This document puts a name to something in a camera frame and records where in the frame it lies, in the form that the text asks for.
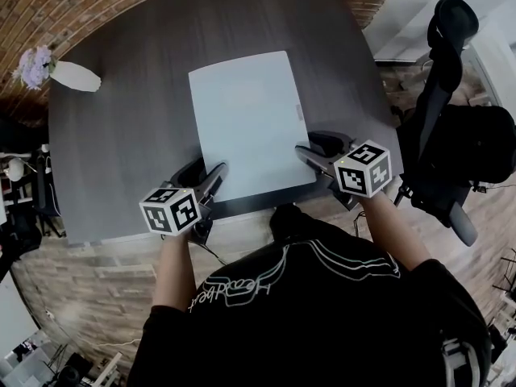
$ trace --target sheet of paper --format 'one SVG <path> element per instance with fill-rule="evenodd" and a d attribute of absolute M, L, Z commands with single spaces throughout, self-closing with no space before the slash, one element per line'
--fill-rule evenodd
<path fill-rule="evenodd" d="M 229 166 L 216 202 L 315 182 L 294 151 L 309 142 L 286 52 L 213 64 L 189 81 L 206 169 Z"/>

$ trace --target person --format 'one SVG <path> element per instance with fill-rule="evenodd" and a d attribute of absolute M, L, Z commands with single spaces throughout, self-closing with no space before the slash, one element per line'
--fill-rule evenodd
<path fill-rule="evenodd" d="M 447 385 L 451 339 L 474 348 L 483 383 L 490 342 L 475 302 L 382 192 L 361 204 L 373 242 L 280 206 L 274 242 L 198 289 L 188 236 L 166 238 L 128 385 Z"/>

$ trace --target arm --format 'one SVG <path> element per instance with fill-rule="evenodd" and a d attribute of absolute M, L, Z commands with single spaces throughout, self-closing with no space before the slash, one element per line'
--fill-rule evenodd
<path fill-rule="evenodd" d="M 185 312 L 195 296 L 187 237 L 187 234 L 167 236 L 163 241 L 153 306 L 171 306 Z"/>
<path fill-rule="evenodd" d="M 431 258 L 427 248 L 383 192 L 361 199 L 372 241 L 409 271 Z"/>

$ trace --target tabletop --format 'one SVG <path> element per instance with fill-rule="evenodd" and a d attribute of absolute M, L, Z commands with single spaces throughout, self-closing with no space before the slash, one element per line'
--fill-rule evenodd
<path fill-rule="evenodd" d="M 401 173 L 381 79 L 344 0 L 148 0 L 62 59 L 98 74 L 98 92 L 52 82 L 50 147 L 70 243 L 146 232 L 138 201 L 200 156 L 189 72 L 283 50 L 307 130 L 372 139 Z M 218 202 L 214 216 L 316 197 L 326 184 Z"/>

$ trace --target wooden floor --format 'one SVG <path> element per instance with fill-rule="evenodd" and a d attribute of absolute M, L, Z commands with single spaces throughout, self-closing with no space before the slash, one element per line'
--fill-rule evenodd
<path fill-rule="evenodd" d="M 399 91 L 399 85 L 394 84 L 399 73 L 407 70 L 382 71 L 391 100 Z M 506 182 L 510 183 L 516 183 L 516 177 Z M 396 187 L 391 185 L 389 189 L 392 197 Z M 354 233 L 352 221 L 359 210 L 347 212 L 332 197 L 299 206 L 315 218 Z M 476 300 L 486 320 L 490 320 L 500 308 L 499 292 L 491 285 L 501 280 L 504 267 L 500 257 L 507 255 L 516 239 L 516 188 L 472 193 L 465 209 L 479 231 L 471 248 L 466 248 L 434 218 L 412 208 L 407 200 L 400 206 L 431 254 L 445 263 Z M 271 210 L 266 210 L 217 221 L 208 245 L 223 259 L 237 260 L 271 241 L 271 214 Z M 360 236 L 369 237 L 363 219 Z M 91 360 L 121 351 L 122 370 L 127 372 L 137 343 L 122 347 L 95 344 L 126 343 L 141 336 L 150 310 L 159 248 L 160 238 L 154 235 L 87 247 L 69 247 L 65 239 L 45 239 L 38 251 L 26 254 L 22 262 L 15 264 L 13 272 L 36 319 L 56 343 L 68 342 Z M 218 263 L 200 248 L 192 248 L 191 253 L 200 283 L 218 268 Z M 45 310 L 55 315 L 61 328 L 47 317 Z"/>

